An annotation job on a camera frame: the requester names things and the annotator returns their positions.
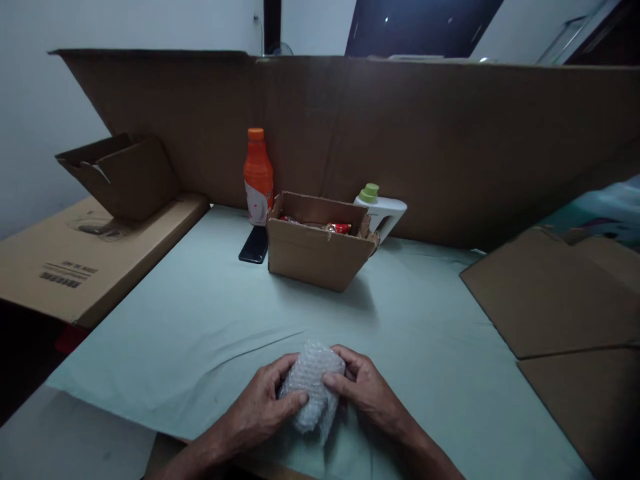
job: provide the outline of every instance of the bubble wrap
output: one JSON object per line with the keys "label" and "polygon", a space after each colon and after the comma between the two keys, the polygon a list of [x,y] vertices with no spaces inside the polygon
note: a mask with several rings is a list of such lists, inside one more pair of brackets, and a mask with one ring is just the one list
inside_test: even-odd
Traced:
{"label": "bubble wrap", "polygon": [[323,445],[329,436],[338,406],[338,396],[322,383],[322,374],[327,372],[344,375],[344,360],[321,343],[308,341],[278,393],[278,398],[294,390],[306,390],[309,393],[309,401],[293,418],[293,426],[298,432],[307,433],[319,425]]}

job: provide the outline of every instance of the smartphone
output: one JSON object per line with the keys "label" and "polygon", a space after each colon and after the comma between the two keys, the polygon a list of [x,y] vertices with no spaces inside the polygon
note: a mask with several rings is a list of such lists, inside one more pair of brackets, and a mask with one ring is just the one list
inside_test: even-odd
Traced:
{"label": "smartphone", "polygon": [[269,239],[267,238],[266,227],[254,227],[245,242],[245,246],[240,250],[238,258],[251,263],[262,263],[267,255]]}

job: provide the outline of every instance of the white plastic bottle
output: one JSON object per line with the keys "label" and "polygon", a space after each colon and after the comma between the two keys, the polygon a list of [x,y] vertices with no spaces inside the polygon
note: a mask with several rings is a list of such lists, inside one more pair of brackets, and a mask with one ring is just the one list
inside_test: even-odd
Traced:
{"label": "white plastic bottle", "polygon": [[379,187],[375,183],[368,183],[360,190],[360,195],[353,203],[369,209],[371,216],[369,230],[378,231],[380,243],[382,243],[407,211],[407,204],[400,200],[378,197],[378,190]]}

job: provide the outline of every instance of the bottle label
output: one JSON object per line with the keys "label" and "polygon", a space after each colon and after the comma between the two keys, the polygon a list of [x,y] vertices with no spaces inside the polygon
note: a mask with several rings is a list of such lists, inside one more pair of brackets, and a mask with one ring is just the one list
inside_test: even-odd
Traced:
{"label": "bottle label", "polygon": [[249,208],[249,221],[252,225],[263,227],[267,222],[267,210],[269,208],[267,198],[271,198],[271,192],[265,196],[245,181],[247,191],[247,206]]}

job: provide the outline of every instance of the light green cloth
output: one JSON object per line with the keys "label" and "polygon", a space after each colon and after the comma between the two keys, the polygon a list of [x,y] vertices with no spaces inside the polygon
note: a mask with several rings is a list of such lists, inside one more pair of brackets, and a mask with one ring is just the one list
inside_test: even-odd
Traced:
{"label": "light green cloth", "polygon": [[[365,353],[469,479],[591,476],[458,277],[475,254],[389,238],[344,293],[238,260],[246,213],[214,207],[47,380],[193,439],[255,370],[308,339]],[[316,478],[396,479],[354,410],[318,436],[284,429],[255,455]]]}

